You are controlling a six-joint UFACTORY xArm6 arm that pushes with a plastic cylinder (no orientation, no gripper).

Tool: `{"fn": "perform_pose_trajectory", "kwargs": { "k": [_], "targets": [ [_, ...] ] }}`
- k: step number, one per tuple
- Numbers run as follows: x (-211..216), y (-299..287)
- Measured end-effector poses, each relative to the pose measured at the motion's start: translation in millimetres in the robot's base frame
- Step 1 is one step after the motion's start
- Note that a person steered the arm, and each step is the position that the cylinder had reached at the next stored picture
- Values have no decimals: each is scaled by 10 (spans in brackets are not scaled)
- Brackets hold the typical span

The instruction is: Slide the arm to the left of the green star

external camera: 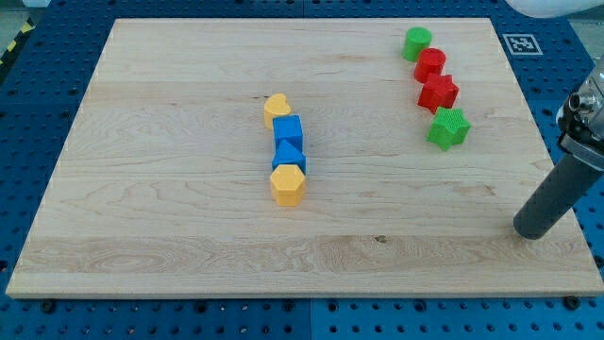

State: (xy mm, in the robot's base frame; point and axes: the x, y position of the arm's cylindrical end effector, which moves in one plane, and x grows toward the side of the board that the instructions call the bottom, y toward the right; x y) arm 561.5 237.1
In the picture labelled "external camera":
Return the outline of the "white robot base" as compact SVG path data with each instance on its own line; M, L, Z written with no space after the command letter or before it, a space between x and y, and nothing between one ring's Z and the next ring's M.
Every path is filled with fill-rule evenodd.
M531 18L554 18L603 5L603 0L505 0L515 11Z

